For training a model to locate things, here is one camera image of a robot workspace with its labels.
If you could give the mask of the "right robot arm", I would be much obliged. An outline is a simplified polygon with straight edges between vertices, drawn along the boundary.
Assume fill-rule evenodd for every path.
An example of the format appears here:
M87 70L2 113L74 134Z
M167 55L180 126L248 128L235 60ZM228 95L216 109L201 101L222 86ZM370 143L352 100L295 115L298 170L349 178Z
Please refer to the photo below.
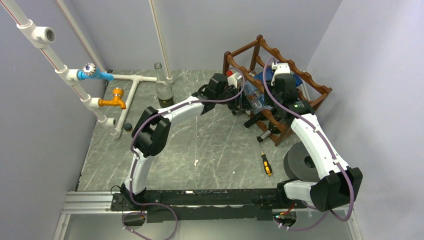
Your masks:
M295 200L312 203L320 212L348 205L347 221L354 209L363 174L337 153L322 130L315 110L307 100L301 100L296 80L290 73L276 73L272 84L265 83L266 96L270 99L285 123L296 133L309 153L319 180L287 180L279 185L276 203L289 207Z

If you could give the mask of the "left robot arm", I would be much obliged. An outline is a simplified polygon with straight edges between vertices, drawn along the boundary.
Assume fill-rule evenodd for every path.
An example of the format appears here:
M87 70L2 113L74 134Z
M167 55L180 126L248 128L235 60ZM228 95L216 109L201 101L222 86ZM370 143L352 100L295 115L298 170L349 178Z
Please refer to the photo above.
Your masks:
M123 202L129 209L137 210L143 205L149 170L154 157L165 148L171 127L202 116L217 104L235 106L245 86L245 78L241 73L236 77L215 73L207 84L182 102L165 108L148 107L144 110L131 134L130 151L133 159L129 175L120 187Z

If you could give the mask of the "blue square bottle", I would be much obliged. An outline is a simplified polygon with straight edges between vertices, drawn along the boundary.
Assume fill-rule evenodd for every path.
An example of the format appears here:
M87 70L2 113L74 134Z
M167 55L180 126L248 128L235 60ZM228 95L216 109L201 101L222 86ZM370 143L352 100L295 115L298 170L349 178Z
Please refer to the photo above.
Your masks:
M259 74L260 75L259 76L259 79L262 81L263 78L264 78L264 76L265 76L266 83L267 84L271 84L273 73L274 73L274 71L272 70L271 66L270 67L267 67L267 68L264 68L262 70L262 72ZM291 71L291 75L290 74L285 74L285 75L287 77L291 76L292 78L294 78L295 87L296 88L299 87L303 83L303 81L301 80L301 78L296 73L294 73L292 71Z

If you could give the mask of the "dark green wine bottle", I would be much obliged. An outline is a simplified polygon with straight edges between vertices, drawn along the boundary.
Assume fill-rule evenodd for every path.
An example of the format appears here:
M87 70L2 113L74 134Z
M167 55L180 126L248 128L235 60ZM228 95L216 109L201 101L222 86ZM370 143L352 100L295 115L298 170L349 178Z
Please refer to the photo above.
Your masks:
M267 130L265 132L263 132L261 135L257 136L256 139L258 142L263 142L264 140L266 140L270 135L275 135L275 134L280 134L281 131L276 127L275 124L273 124L272 122L268 123L268 127Z

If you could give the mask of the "clear stoppered glass bottle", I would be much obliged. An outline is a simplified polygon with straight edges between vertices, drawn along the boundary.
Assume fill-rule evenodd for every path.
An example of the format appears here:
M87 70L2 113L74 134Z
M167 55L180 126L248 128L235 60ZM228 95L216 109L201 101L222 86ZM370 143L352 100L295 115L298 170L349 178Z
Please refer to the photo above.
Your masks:
M271 110L272 106L265 103L264 94L249 81L245 82L243 93L251 105L251 112L257 114L262 110Z

